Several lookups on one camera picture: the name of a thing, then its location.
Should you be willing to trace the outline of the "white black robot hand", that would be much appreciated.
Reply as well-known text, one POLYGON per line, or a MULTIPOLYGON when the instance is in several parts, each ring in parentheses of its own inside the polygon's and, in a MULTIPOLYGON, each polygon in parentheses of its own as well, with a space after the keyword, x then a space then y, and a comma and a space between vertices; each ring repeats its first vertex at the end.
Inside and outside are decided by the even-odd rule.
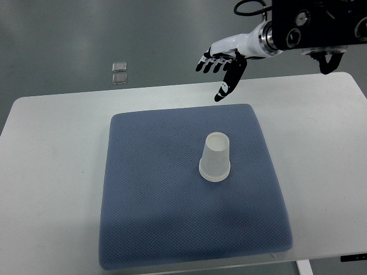
POLYGON ((217 73, 221 67, 226 72, 220 89, 214 96, 214 101, 219 102, 237 87, 247 67, 246 58, 262 59, 278 54, 280 50, 272 39, 272 22, 262 22, 250 33, 237 34, 213 43, 200 58, 196 72, 208 73, 213 64, 215 64, 213 73, 217 73), (234 57, 235 53, 234 60, 232 58, 213 58, 214 56, 234 57))

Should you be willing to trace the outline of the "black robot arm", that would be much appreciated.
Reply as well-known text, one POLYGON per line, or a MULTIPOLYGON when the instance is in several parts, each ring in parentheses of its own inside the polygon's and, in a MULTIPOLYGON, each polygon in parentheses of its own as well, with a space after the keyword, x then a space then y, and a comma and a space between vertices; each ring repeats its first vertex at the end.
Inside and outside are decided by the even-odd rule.
POLYGON ((366 1, 272 1, 243 12, 239 1, 236 15, 261 15, 262 22, 250 33, 237 34, 212 43, 202 55, 196 71, 225 72, 214 96, 216 102, 232 93, 249 60, 262 60, 301 49, 318 62, 322 74, 335 71, 349 45, 366 43, 366 1))

